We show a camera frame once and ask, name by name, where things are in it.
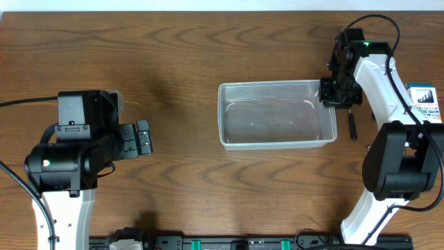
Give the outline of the small claw hammer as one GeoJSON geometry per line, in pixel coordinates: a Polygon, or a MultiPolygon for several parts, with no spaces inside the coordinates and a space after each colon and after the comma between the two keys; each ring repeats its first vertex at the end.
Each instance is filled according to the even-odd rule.
{"type": "Polygon", "coordinates": [[[350,138],[357,140],[357,129],[355,124],[355,116],[351,107],[348,108],[348,123],[350,129],[350,138]]]}

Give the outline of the clear plastic storage container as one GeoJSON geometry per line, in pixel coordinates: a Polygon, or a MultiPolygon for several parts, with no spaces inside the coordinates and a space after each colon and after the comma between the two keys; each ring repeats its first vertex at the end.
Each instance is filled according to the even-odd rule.
{"type": "Polygon", "coordinates": [[[334,142],[336,112],[320,102],[319,86],[319,80],[221,84],[217,116],[224,149],[304,149],[334,142]]]}

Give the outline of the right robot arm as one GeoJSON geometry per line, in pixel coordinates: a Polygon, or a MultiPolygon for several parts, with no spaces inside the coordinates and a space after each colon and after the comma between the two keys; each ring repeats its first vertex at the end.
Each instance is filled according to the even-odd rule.
{"type": "Polygon", "coordinates": [[[368,41],[360,28],[345,28],[334,42],[322,78],[320,102],[351,108],[366,97],[378,132],[362,165],[364,192],[341,222],[346,244],[373,246],[398,210],[432,189],[443,172],[443,125],[430,122],[411,100],[387,42],[368,41]]]}

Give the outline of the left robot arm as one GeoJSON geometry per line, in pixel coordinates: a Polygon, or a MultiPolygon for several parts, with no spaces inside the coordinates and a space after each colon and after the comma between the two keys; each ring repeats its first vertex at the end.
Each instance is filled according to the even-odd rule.
{"type": "Polygon", "coordinates": [[[148,122],[120,124],[117,90],[60,92],[58,123],[24,162],[37,198],[38,249],[88,249],[98,179],[114,162],[153,152],[148,122]]]}

